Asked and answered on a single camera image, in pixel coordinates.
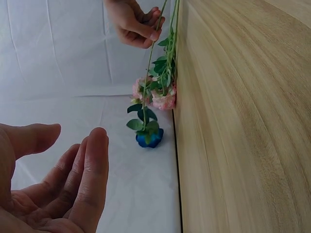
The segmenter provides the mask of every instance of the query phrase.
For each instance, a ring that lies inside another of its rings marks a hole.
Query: finger
[[[61,130],[59,124],[33,124],[22,127],[0,124],[0,127],[10,139],[16,160],[24,155],[46,151],[58,139]]]
[[[154,7],[147,14],[144,14],[142,22],[148,22],[150,19],[152,19],[155,13],[160,15],[161,11],[159,10],[158,7]]]
[[[82,141],[72,165],[72,169],[59,196],[44,208],[51,218],[63,217],[72,207],[74,200],[77,197],[84,170],[87,140],[88,139],[85,138]]]
[[[125,30],[135,32],[142,37],[157,41],[159,39],[158,33],[150,26],[139,23],[137,20],[133,20],[131,23],[126,25]]]
[[[159,18],[160,18],[160,13],[155,12],[153,16],[148,21],[146,21],[144,24],[153,26],[156,24],[156,22],[158,22]]]
[[[162,28],[164,22],[165,22],[165,18],[163,17],[163,18],[161,18],[161,21],[160,21],[160,24],[159,24],[159,28],[158,28],[158,29],[161,29],[161,28]],[[151,25],[152,28],[156,29],[158,23],[159,23],[159,19],[158,19],[154,24]]]
[[[69,215],[69,220],[78,225],[85,233],[96,232],[104,209],[109,170],[108,144],[108,137],[104,129],[92,130],[86,146],[81,184]]]
[[[48,173],[41,183],[34,184],[22,191],[39,207],[43,207],[54,200],[62,190],[73,161],[76,158],[80,144],[75,144],[58,160],[55,167]]]

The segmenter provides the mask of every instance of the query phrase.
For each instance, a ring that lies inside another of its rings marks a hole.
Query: light wood panel
[[[181,0],[185,233],[311,233],[311,0]]]

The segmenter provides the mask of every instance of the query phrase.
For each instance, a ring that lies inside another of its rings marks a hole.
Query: pink flower
[[[143,84],[145,83],[145,78],[140,78],[136,80],[136,83],[133,85],[133,97],[135,99],[139,99],[142,101],[142,95],[143,95]]]
[[[169,89],[169,92],[166,96],[158,94],[156,91],[152,91],[152,101],[153,106],[160,110],[170,110],[175,107],[176,102],[176,87],[173,86]]]

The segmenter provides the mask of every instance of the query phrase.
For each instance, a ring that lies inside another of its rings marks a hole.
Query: green leaf
[[[150,121],[147,124],[146,129],[156,131],[159,129],[159,123],[156,120]]]
[[[152,76],[157,76],[157,73],[155,72],[154,68],[149,70],[149,74]]]
[[[132,130],[137,130],[137,131],[142,130],[142,128],[143,128],[142,122],[141,122],[140,120],[138,120],[138,119],[132,119],[132,120],[130,120],[130,121],[126,124],[126,126],[127,126],[128,128],[130,128],[130,129],[132,129]]]
[[[156,117],[155,113],[154,113],[151,109],[148,108],[148,109],[146,110],[146,114],[147,114],[147,116],[150,117],[151,119],[157,120],[157,117]]]
[[[144,111],[141,109],[137,112],[137,116],[141,119],[141,121],[144,121]],[[149,117],[146,113],[146,124],[149,123]]]
[[[157,61],[167,60],[167,56],[161,56],[157,59]]]
[[[155,62],[152,62],[152,64],[155,64],[155,65],[162,65],[162,64],[165,64],[166,63],[166,60],[157,60]]]
[[[163,71],[166,68],[166,63],[164,64],[159,64],[155,66],[155,72],[158,73],[159,75],[163,73]]]
[[[160,43],[158,43],[159,46],[167,46],[168,43],[168,38],[166,38],[165,40],[162,40]]]
[[[158,82],[152,82],[150,84],[150,90],[152,91],[152,90],[154,90],[156,88],[159,88],[159,83]]]
[[[149,145],[151,143],[151,135],[150,134],[145,135],[145,142],[147,145]]]
[[[136,134],[137,134],[138,136],[141,136],[141,135],[146,135],[146,134],[148,134],[148,132],[147,132],[147,131],[142,131],[142,130],[140,130],[140,131],[136,131]]]
[[[139,111],[142,108],[141,103],[134,104],[127,108],[127,113]]]

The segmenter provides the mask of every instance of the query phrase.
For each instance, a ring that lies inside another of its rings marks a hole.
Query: blue rose
[[[151,142],[149,144],[146,144],[145,135],[136,135],[136,141],[141,147],[155,148],[161,142],[163,134],[164,130],[159,129],[157,134],[154,133],[151,135]]]

